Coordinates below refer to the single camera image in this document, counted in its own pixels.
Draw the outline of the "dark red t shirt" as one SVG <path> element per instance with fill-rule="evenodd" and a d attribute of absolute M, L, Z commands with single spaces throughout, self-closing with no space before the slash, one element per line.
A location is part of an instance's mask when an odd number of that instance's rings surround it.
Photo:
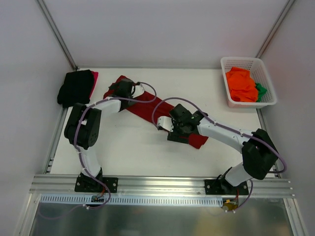
<path fill-rule="evenodd" d="M 116 82 L 112 83 L 111 86 L 109 87 L 109 90 L 103 95 L 103 99 L 106 97 L 113 95 L 114 90 L 113 86 L 120 82 L 122 79 L 127 79 L 126 76 L 121 75 Z M 154 98 L 154 95 L 145 91 L 142 95 L 137 97 L 136 99 L 142 100 L 142 101 L 149 101 Z M 152 123 L 152 113 L 156 105 L 161 102 L 160 98 L 156 98 L 153 102 L 151 103 L 136 103 L 135 105 L 132 105 L 127 108 L 128 111 L 131 113 L 137 115 L 138 117 Z M 174 108 L 173 105 L 163 102 L 161 105 L 158 106 L 158 108 L 155 111 L 154 114 L 154 122 L 157 122 L 157 119 L 161 116 L 167 116 L 170 117 L 169 112 Z M 208 137 L 198 135 L 198 134 L 191 134 L 188 138 L 188 144 L 191 145 L 192 147 L 196 149 L 200 149 L 208 140 Z"/>

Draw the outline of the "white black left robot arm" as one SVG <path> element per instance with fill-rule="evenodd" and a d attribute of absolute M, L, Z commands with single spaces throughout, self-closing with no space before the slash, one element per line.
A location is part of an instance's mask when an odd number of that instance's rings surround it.
<path fill-rule="evenodd" d="M 87 177 L 85 184 L 93 192 L 103 186 L 101 165 L 92 149 L 98 139 L 101 118 L 132 106 L 135 99 L 144 93 L 139 82 L 127 78 L 110 86 L 110 90 L 109 96 L 92 105 L 74 104 L 64 130 L 64 136 L 78 151 L 81 174 Z"/>

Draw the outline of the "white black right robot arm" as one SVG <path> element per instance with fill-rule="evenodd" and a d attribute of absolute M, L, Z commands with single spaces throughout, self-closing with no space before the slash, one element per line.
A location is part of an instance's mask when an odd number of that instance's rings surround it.
<path fill-rule="evenodd" d="M 242 155 L 242 162 L 229 168 L 218 179 L 217 187 L 232 194 L 238 186 L 251 179 L 263 180 L 279 160 L 280 155 L 268 133 L 262 129 L 247 131 L 221 124 L 202 111 L 191 113 L 181 104 L 170 112 L 170 134 L 190 136 L 197 134 L 224 143 Z"/>

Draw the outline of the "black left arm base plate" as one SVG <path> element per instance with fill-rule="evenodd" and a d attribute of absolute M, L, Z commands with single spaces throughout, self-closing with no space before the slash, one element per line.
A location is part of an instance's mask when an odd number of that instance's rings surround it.
<path fill-rule="evenodd" d="M 102 177 L 98 180 L 102 181 L 111 193 L 117 193 L 118 178 Z M 78 176 L 74 186 L 74 191 L 79 193 L 101 193 L 103 190 L 105 190 L 105 193 L 108 192 L 102 184 L 85 175 Z"/>

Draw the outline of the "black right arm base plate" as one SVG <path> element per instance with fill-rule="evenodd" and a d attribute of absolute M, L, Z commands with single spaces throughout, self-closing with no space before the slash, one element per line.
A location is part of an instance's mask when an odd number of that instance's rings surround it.
<path fill-rule="evenodd" d="M 237 186 L 232 186 L 225 179 L 206 179 L 204 180 L 206 195 L 241 195 L 249 194 L 249 188 L 244 181 Z"/>

